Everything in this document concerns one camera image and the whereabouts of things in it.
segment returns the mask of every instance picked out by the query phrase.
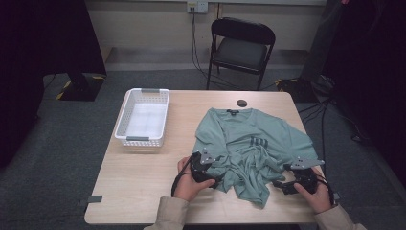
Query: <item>black equipment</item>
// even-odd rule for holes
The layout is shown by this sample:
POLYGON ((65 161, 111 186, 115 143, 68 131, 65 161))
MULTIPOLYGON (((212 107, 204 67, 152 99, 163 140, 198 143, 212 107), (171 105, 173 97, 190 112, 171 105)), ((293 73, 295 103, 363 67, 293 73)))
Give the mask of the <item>black equipment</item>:
POLYGON ((215 178, 213 176, 210 176, 206 174, 207 169, 212 165, 212 163, 215 161, 215 159, 207 153, 206 149, 203 150, 203 153, 200 153, 200 151, 194 152, 192 156, 189 158, 188 162, 185 164, 181 172, 175 177, 175 180, 173 181, 172 184, 172 189, 171 189, 171 196, 174 195, 177 184, 184 174, 191 173, 193 179, 200 183, 209 179, 214 179, 215 184, 212 185, 210 188, 215 189, 218 185, 219 178, 215 178), (184 172, 186 167, 190 165, 191 167, 191 172, 184 172))
POLYGON ((301 184, 311 194, 316 193, 317 184, 319 182, 323 183, 328 187, 329 199, 332 205, 334 204, 334 193, 331 187, 325 182, 325 179, 322 176, 317 175, 311 169, 313 166, 323 164, 325 164, 325 162, 322 160, 310 160, 298 157, 291 165, 283 165, 287 171, 292 171, 294 173, 295 180, 286 183, 281 183, 280 181, 274 180, 272 181, 272 184, 274 187, 282 189, 285 195, 293 195, 298 192, 293 186, 295 183, 301 184))

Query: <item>white plastic basket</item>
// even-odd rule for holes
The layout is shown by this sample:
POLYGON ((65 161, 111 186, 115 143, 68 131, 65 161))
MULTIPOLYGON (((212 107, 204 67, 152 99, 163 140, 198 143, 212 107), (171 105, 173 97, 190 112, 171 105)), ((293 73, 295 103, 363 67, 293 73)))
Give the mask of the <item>white plastic basket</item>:
POLYGON ((115 137, 125 146, 161 147, 164 142, 168 104, 167 89, 129 90, 115 137))

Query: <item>black round object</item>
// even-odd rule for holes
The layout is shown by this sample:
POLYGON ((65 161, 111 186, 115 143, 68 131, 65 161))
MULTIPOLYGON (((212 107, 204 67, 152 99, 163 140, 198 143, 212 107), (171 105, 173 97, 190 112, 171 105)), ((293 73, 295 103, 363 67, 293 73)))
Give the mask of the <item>black round object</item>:
POLYGON ((245 107, 245 106, 247 106, 247 104, 248 103, 245 100, 238 100, 237 101, 237 105, 240 106, 240 107, 245 107))

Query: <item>table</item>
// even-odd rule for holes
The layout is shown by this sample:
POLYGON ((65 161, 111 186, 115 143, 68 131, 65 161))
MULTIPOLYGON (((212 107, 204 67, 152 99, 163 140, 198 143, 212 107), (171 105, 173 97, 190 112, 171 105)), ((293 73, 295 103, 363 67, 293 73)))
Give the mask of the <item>table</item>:
MULTIPOLYGON (((92 196, 102 196, 99 203, 89 203, 85 220, 90 224, 149 224, 155 222, 159 198, 170 196, 177 175, 177 162, 192 153, 194 133, 211 107, 240 109, 253 107, 285 119, 305 131, 289 94, 283 92, 170 91, 165 140, 161 148, 124 147, 113 135, 103 159, 92 196)), ((285 172, 286 181, 293 180, 285 172)), ((268 184, 270 196, 260 209, 238 199, 231 189, 227 194, 207 189, 191 203, 186 223, 299 223, 314 222, 313 213, 300 195, 284 195, 268 184)))

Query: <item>chair back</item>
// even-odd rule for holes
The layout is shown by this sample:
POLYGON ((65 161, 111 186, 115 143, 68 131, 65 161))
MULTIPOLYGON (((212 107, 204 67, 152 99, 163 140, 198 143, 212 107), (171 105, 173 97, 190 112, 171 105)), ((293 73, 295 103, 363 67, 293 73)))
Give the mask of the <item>chair back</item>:
POLYGON ((213 40, 215 40, 216 35, 271 46, 275 43, 275 34, 269 27, 232 17, 218 18, 213 22, 213 40))

